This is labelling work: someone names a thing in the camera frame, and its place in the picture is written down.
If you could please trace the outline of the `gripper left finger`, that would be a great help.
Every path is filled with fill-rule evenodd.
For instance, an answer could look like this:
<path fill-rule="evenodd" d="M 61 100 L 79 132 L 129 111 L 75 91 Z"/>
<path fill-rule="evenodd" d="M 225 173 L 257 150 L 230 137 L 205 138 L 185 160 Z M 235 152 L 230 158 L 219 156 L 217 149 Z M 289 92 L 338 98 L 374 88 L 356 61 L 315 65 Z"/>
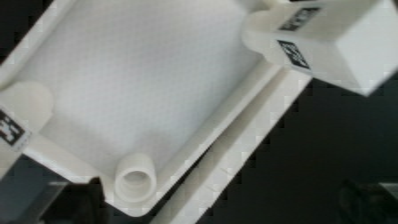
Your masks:
<path fill-rule="evenodd" d="M 50 182 L 11 224 L 109 224 L 102 179 Z"/>

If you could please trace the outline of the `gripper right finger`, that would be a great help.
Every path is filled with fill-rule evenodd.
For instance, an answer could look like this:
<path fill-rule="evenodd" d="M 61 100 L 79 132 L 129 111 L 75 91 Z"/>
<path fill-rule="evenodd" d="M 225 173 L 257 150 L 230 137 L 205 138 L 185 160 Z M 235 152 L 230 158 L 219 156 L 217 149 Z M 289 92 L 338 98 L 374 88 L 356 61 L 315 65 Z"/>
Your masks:
<path fill-rule="evenodd" d="M 344 182 L 337 224 L 398 224 L 398 182 Z"/>

